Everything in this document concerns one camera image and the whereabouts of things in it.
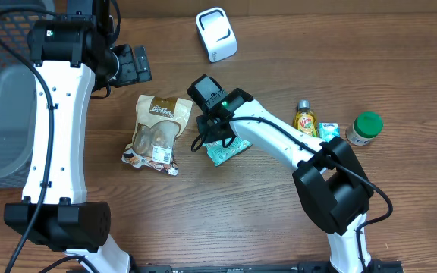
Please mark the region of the green lidded jar with tissues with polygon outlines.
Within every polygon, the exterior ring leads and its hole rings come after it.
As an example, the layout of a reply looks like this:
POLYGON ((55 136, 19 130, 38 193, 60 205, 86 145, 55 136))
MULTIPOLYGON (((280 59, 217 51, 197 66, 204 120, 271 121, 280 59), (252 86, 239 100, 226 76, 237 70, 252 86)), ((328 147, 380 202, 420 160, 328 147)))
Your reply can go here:
POLYGON ((383 126, 380 115, 365 111, 346 129, 346 137, 355 146, 365 146, 382 132, 383 126))

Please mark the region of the small teal tissue pack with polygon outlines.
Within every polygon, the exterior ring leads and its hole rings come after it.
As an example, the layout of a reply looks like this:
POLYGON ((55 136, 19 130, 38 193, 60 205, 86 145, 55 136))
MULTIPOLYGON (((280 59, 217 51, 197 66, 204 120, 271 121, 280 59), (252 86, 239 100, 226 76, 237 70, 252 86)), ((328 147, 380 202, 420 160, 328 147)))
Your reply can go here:
POLYGON ((329 142, 334 137, 340 136, 340 130, 337 123, 319 123, 319 137, 329 142))

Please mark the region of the yellow liquid bottle silver cap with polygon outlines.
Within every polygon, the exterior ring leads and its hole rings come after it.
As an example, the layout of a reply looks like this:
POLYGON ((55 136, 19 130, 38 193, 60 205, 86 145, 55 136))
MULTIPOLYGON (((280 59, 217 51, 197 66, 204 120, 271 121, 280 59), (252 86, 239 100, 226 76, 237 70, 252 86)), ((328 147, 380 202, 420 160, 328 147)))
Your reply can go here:
POLYGON ((318 121, 316 114, 310 108, 310 102, 302 99, 297 106, 297 113, 293 120, 293 127, 312 137, 318 137, 318 121))

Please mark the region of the brown snack wrapper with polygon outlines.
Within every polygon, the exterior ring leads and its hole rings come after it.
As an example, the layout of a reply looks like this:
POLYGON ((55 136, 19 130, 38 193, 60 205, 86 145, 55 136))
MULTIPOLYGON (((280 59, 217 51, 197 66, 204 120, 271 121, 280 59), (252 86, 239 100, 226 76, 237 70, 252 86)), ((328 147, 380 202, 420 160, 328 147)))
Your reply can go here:
POLYGON ((177 97, 139 96, 134 134, 121 160, 134 168, 148 167, 176 176, 174 145, 187 126, 192 106, 192 101, 177 97))

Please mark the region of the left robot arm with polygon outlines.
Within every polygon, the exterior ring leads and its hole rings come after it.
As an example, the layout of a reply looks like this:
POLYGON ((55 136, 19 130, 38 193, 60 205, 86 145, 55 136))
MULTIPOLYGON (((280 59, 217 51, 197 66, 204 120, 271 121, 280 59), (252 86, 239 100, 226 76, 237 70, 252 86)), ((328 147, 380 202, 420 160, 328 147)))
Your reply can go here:
POLYGON ((99 89, 150 80, 128 45, 118 45, 114 1, 70 1, 63 14, 45 11, 28 33, 22 58, 36 78, 36 121, 27 182, 5 206, 7 226, 22 241, 61 252, 88 272, 135 272, 133 257, 110 233, 106 202, 87 199, 83 169, 86 114, 99 89))

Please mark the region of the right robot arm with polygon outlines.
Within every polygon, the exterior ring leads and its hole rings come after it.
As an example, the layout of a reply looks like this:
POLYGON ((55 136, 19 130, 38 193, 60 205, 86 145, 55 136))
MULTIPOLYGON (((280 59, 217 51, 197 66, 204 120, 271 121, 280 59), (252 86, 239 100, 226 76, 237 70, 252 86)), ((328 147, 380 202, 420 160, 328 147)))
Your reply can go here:
POLYGON ((368 271, 371 256, 363 224, 373 188, 346 141, 336 136, 326 142, 301 133, 249 93, 227 93, 207 75, 195 80, 187 94, 202 111, 193 150, 214 141, 227 147, 241 138, 267 152, 291 171, 303 210, 327 234, 330 269, 368 271))

